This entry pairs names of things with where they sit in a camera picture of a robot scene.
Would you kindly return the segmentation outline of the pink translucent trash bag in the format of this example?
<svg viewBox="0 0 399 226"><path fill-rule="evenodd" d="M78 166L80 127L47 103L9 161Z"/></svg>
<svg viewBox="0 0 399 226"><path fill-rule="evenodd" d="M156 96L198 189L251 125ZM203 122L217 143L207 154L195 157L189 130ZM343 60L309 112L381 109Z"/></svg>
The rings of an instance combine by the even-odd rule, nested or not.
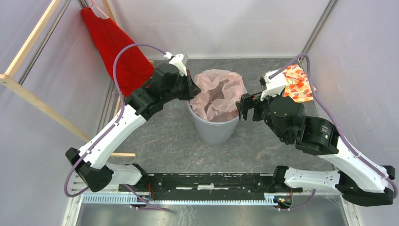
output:
<svg viewBox="0 0 399 226"><path fill-rule="evenodd" d="M236 103L247 93L240 74L210 69L195 75L194 83L201 89L189 101L195 115L210 122L226 122L238 117Z"/></svg>

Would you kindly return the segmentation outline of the grey plastic trash bin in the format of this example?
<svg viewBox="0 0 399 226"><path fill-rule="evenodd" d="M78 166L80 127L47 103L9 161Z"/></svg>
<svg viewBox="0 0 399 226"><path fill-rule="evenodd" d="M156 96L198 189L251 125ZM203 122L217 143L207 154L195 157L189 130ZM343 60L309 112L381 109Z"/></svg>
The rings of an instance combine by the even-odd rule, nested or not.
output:
<svg viewBox="0 0 399 226"><path fill-rule="evenodd" d="M227 141L232 135L239 122L239 117L229 121L212 122L200 118L187 102L187 108L192 115L195 129L202 140L209 144L219 144Z"/></svg>

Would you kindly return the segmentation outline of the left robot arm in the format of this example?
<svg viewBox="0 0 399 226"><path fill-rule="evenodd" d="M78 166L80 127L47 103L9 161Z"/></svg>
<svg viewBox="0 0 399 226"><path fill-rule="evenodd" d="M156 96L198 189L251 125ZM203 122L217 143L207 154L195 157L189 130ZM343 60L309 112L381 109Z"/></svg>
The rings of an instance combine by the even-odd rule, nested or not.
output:
<svg viewBox="0 0 399 226"><path fill-rule="evenodd" d="M189 101L200 93L183 63L164 63L155 68L153 76L134 90L117 115L91 141L79 149L65 153L72 172L92 192L108 185L128 184L142 192L148 186L146 173L137 164L108 163L117 147L137 128L161 111L174 99Z"/></svg>

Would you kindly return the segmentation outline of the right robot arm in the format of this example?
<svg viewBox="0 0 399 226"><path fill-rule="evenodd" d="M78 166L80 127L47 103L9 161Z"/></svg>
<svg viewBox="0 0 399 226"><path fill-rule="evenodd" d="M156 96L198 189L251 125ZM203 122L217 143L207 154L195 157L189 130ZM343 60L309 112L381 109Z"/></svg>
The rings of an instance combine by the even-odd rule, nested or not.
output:
<svg viewBox="0 0 399 226"><path fill-rule="evenodd" d="M308 171L277 166L271 180L275 191L313 189L332 192L364 207L393 204L397 196L397 189L391 184L395 169L372 163L351 145L345 144L329 120L307 116L303 104L281 95L261 99L260 93L244 94L236 107L242 121L247 119L248 111L253 110L253 121L263 121L280 142L294 145L297 150L336 167L334 171Z"/></svg>

